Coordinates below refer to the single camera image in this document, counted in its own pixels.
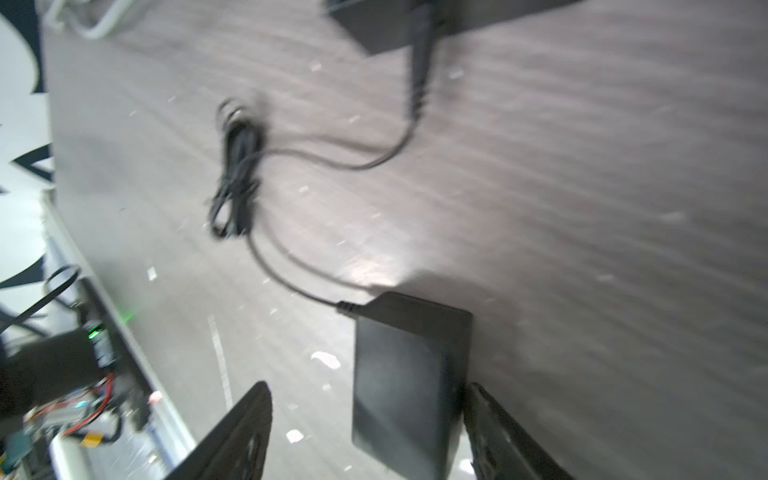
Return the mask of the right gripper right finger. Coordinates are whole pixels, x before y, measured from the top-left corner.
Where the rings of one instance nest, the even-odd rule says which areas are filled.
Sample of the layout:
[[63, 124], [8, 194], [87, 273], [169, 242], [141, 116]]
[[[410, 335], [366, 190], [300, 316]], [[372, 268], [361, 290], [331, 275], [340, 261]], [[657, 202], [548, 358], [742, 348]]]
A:
[[478, 383], [467, 386], [463, 419], [477, 478], [573, 480], [573, 476]]

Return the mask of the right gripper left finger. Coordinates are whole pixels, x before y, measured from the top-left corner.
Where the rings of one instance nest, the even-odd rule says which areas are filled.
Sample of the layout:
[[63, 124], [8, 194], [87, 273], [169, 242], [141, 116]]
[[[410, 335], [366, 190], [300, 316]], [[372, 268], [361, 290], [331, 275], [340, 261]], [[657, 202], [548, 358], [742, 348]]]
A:
[[260, 480], [273, 420], [268, 384], [257, 382], [167, 480]]

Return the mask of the small black adapter with cable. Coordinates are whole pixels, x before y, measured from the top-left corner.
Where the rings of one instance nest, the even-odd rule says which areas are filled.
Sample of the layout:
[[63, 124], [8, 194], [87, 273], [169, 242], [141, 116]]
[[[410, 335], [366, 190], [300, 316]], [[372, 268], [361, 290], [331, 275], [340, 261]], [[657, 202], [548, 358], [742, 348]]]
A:
[[405, 479], [446, 478], [460, 435], [472, 314], [396, 291], [366, 304], [332, 301], [281, 277], [251, 234], [256, 169], [271, 153], [267, 127], [245, 106], [217, 117], [223, 169], [208, 214], [211, 234], [245, 238], [273, 281], [355, 322], [353, 444]]

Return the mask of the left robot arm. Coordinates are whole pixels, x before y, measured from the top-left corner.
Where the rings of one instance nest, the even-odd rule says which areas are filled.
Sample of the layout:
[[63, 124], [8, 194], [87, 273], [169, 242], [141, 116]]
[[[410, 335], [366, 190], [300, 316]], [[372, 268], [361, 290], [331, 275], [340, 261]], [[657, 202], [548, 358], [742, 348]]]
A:
[[15, 353], [1, 350], [1, 422], [17, 428], [24, 415], [36, 406], [54, 401], [65, 394], [91, 386], [103, 378], [94, 345], [82, 327], [52, 335], [28, 323], [35, 314], [72, 287], [81, 269], [66, 265], [72, 275], [40, 300], [15, 317], [1, 315], [1, 330], [19, 327], [36, 340]]

